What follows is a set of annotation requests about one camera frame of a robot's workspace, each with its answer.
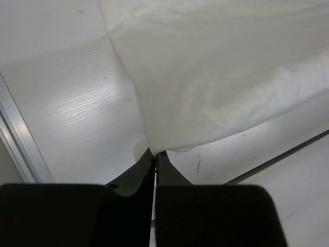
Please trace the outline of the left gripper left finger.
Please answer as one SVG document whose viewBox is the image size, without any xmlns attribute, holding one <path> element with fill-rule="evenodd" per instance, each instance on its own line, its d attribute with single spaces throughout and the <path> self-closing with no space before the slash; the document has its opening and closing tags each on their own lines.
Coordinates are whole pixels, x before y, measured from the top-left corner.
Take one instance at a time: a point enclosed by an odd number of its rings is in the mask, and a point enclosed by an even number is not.
<svg viewBox="0 0 329 247">
<path fill-rule="evenodd" d="M 4 184 L 1 246 L 148 246 L 154 157 L 105 185 Z"/>
</svg>

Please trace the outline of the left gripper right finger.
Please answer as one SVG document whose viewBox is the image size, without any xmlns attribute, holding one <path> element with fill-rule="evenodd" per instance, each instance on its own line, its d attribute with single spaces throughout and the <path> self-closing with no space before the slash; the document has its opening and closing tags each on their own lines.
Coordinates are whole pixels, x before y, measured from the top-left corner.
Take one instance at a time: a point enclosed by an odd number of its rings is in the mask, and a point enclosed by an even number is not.
<svg viewBox="0 0 329 247">
<path fill-rule="evenodd" d="M 258 185 L 193 185 L 156 156 L 157 246 L 287 246 L 275 204 Z"/>
</svg>

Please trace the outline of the white tank top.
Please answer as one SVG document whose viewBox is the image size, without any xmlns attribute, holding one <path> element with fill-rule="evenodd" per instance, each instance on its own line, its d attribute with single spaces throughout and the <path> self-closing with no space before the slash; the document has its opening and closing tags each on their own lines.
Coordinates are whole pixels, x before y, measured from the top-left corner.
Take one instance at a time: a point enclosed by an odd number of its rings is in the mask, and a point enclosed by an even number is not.
<svg viewBox="0 0 329 247">
<path fill-rule="evenodd" d="M 156 155 L 328 91 L 328 1 L 101 1 Z"/>
</svg>

